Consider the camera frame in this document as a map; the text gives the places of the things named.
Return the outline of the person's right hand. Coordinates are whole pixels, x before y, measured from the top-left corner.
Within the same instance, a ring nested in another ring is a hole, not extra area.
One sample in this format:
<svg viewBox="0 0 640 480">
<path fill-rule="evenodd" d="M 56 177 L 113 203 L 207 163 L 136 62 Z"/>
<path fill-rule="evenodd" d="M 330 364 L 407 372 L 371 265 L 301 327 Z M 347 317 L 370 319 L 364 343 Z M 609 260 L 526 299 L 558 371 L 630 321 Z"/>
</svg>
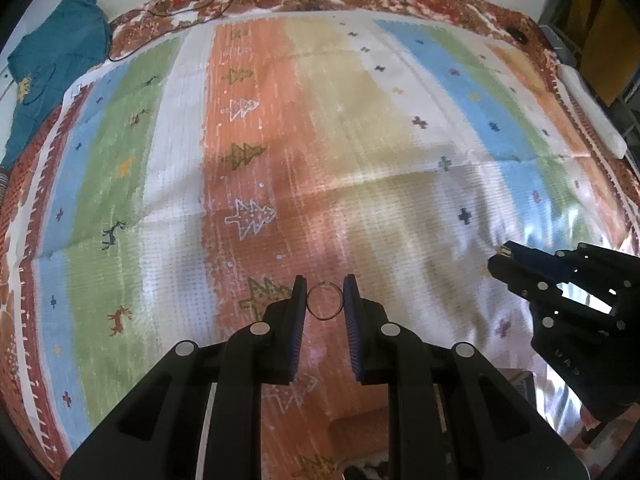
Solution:
<svg viewBox="0 0 640 480">
<path fill-rule="evenodd" d="M 590 413 L 585 404 L 580 407 L 582 430 L 575 439 L 580 448 L 591 448 L 601 442 L 611 441 L 622 446 L 639 422 L 639 404 L 632 404 L 628 410 L 610 422 L 600 422 Z"/>
</svg>

